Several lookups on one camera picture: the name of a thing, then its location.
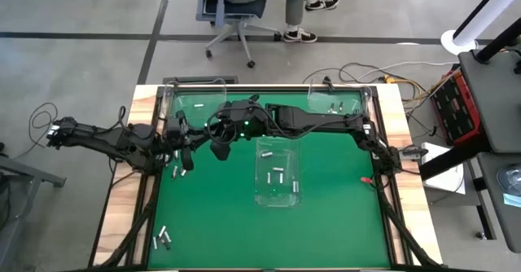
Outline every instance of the chair wheel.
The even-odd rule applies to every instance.
[[[275,42],[280,42],[280,41],[282,41],[282,34],[281,34],[281,33],[275,33],[275,34],[274,34],[274,41],[275,41]]]
[[[487,240],[487,237],[485,236],[485,233],[480,231],[480,232],[476,232],[475,233],[475,237],[477,237],[478,239],[481,239],[481,240]]]

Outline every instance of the green table surface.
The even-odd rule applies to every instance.
[[[341,94],[360,100],[356,91]],[[227,99],[250,95],[228,93]],[[259,102],[308,109],[306,93],[263,93]],[[150,269],[389,267],[378,198],[361,182],[372,174],[370,154],[351,136],[300,139],[301,197],[288,208],[254,200],[256,141],[231,148],[228,160],[219,161],[209,143],[203,145],[193,153],[195,169],[183,178],[171,178],[174,163],[165,168],[153,234],[166,226],[172,248],[152,247]]]

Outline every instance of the wooden table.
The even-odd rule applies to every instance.
[[[288,85],[249,85],[251,87],[262,86],[288,86]],[[383,116],[383,125],[387,133],[387,141],[390,146],[402,148],[412,143],[409,126],[405,119],[405,112],[401,103],[398,85],[376,85],[379,95],[379,106]],[[158,86],[142,85],[136,86],[134,98],[129,114],[129,123],[150,124],[155,104],[155,96]],[[403,169],[418,172],[416,162],[402,162]],[[117,180],[131,171],[128,165],[118,165],[113,180]],[[150,194],[153,178],[140,178],[140,174],[125,179],[118,183],[108,194],[107,206],[104,211],[103,221],[100,222],[99,237],[94,242],[94,251],[91,262],[94,265],[103,263],[112,254],[132,225],[137,193],[140,182],[146,183],[147,194]],[[423,190],[422,179],[419,175],[410,173],[398,173],[396,184],[404,214],[405,224],[414,238],[427,252],[427,254],[438,263],[441,263],[440,250],[436,240],[436,233],[432,225],[431,214],[427,205],[427,199]],[[397,230],[392,225],[392,237],[396,250],[396,262],[405,263],[401,249],[401,240]],[[134,251],[134,264],[139,264],[144,242],[145,226],[138,236],[138,243]]]

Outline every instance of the small metal part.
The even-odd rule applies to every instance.
[[[177,165],[173,166],[172,179],[174,179],[176,176],[177,176]]]
[[[161,228],[161,231],[160,231],[159,235],[157,235],[157,237],[158,237],[159,239],[163,237],[163,233],[164,233],[165,230],[166,230],[166,226],[163,226],[163,227]]]
[[[170,240],[170,236],[169,236],[168,231],[164,232],[164,237],[166,238],[166,240],[168,240],[169,243],[172,243],[172,240]]]
[[[170,244],[166,240],[164,240],[164,238],[158,237],[158,240],[164,245],[167,251],[170,249]]]

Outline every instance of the red clip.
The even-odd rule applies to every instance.
[[[370,178],[360,178],[360,180],[365,183],[373,183],[373,180]]]

